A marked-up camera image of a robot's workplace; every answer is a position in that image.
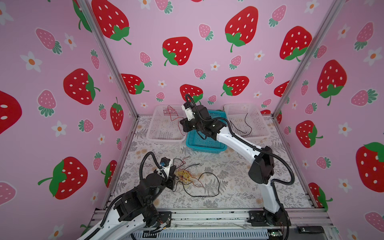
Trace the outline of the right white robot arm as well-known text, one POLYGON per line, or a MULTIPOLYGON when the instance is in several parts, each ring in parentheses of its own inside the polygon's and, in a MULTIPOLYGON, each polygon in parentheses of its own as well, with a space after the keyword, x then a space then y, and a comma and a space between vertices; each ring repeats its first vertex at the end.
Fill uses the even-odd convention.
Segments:
POLYGON ((289 215, 279 199, 275 185, 276 183, 286 186, 294 184, 295 175, 289 164, 274 154, 270 147, 259 147, 236 134, 229 120, 221 117, 212 118, 206 107, 185 103, 182 109, 186 114, 186 118, 180 121, 184 132, 202 133, 205 137, 232 148, 251 164, 248 175, 259 185, 264 201, 266 224, 289 227, 291 225, 289 215), (288 170, 290 174, 288 182, 274 177, 274 160, 281 162, 288 170))

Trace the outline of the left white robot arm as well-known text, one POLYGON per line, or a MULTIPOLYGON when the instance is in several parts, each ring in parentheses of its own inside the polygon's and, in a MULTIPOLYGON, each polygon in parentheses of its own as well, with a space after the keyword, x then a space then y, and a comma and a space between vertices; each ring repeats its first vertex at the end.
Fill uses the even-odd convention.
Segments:
POLYGON ((166 224, 158 222, 160 214, 154 201, 165 188, 172 188, 176 168, 176 166, 165 168, 167 180, 158 173, 151 173, 141 180, 138 186, 116 197, 102 220, 79 239, 123 240, 144 227, 158 225, 158 230, 164 228, 166 224))

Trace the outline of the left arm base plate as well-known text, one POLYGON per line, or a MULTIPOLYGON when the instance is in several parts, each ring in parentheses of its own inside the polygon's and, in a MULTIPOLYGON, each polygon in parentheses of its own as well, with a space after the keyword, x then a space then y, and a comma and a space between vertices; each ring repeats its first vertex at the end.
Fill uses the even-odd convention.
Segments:
POLYGON ((146 229, 163 229, 169 228, 172 222, 172 212, 171 211, 160 211, 158 215, 154 216, 149 223, 146 223, 146 229))

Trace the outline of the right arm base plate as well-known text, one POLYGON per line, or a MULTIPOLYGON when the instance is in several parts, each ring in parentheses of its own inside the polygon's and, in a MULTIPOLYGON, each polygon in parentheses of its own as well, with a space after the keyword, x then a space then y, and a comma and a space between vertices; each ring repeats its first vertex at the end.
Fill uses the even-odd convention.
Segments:
POLYGON ((248 223, 253 227, 281 227, 287 226, 286 214, 282 209, 276 213, 271 213, 268 210, 249 211, 248 223))

